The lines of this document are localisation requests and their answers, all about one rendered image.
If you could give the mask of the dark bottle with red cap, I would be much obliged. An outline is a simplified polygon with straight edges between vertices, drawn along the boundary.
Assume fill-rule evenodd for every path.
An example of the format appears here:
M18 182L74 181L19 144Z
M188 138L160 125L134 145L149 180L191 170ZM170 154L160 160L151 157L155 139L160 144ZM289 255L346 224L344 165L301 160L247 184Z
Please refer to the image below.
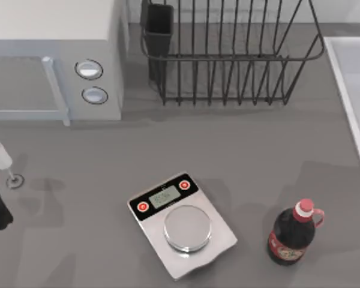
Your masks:
M299 262L324 219L324 211L316 208L311 199L301 199L293 207L283 210L268 236L269 257L281 266Z

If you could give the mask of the pale microwave oven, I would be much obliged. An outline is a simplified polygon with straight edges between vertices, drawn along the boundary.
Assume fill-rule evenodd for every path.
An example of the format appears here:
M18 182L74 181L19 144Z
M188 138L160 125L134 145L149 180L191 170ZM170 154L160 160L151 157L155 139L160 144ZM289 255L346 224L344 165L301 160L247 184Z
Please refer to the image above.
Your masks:
M120 120L128 42L126 0L0 0L0 56L52 57L71 123ZM76 74L86 59L103 67L99 79ZM82 98L93 86L107 92L104 104Z

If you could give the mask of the black cutlery holder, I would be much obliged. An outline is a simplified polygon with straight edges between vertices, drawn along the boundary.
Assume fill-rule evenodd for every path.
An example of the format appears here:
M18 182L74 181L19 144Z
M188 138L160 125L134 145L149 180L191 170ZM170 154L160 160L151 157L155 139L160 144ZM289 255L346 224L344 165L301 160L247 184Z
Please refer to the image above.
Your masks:
M149 79L161 86L167 62L156 58L166 58L169 54L174 8L151 0L142 0L141 8L140 24L148 55Z

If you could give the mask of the plain microwave knob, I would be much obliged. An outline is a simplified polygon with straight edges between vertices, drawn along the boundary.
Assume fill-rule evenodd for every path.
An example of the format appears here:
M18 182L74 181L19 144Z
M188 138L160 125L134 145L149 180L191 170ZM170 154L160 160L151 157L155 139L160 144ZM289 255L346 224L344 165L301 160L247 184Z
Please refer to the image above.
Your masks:
M84 89L81 96L87 103L93 105L102 105L108 100L107 92L97 86Z

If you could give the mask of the silver kitchen scale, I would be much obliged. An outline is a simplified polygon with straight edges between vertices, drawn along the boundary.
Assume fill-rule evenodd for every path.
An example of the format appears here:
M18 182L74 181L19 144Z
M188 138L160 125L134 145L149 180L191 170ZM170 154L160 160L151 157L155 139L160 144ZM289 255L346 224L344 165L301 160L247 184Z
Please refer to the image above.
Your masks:
M188 172L133 196L127 205L175 281L212 263L238 242Z

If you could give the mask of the clear wine glass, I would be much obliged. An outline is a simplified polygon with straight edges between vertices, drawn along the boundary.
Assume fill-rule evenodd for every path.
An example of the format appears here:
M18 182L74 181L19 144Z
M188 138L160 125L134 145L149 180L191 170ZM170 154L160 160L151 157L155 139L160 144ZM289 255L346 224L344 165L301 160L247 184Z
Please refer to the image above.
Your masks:
M0 170L6 170L8 172L8 178L6 181L6 186L15 190L20 188L24 184L24 177L21 174L13 173L11 167L13 165L13 159L0 142Z

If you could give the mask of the pale blue microwave door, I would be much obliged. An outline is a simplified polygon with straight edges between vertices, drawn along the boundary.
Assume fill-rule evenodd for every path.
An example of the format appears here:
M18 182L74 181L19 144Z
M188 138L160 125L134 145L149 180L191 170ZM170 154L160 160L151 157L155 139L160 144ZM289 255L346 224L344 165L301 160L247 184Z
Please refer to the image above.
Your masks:
M52 57L0 56L0 121L71 124Z

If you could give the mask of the microwave knob with arc mark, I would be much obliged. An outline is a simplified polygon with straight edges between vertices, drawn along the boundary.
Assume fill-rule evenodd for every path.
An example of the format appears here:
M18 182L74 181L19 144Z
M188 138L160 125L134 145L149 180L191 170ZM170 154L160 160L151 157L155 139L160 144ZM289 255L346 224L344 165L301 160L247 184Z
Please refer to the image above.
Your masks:
M103 75L101 64L92 59L77 62L74 66L76 74L85 80L96 80Z

